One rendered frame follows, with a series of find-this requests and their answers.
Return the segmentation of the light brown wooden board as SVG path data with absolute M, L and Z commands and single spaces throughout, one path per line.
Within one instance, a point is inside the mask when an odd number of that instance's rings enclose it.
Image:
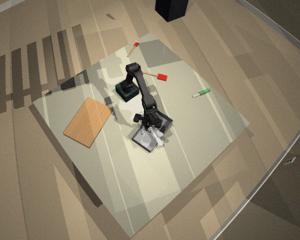
M 63 134 L 90 148 L 113 108 L 87 98 Z

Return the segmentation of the red spatula with wooden handle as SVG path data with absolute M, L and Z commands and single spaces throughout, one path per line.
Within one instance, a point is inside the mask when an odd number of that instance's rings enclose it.
M 162 81 L 167 81 L 167 77 L 168 77 L 167 75 L 163 75 L 163 74 L 155 75 L 155 74 L 151 74 L 151 73 L 147 73 L 147 72 L 143 72 L 143 71 L 142 71 L 142 73 L 155 76 L 155 77 L 157 77 L 158 80 L 162 80 Z

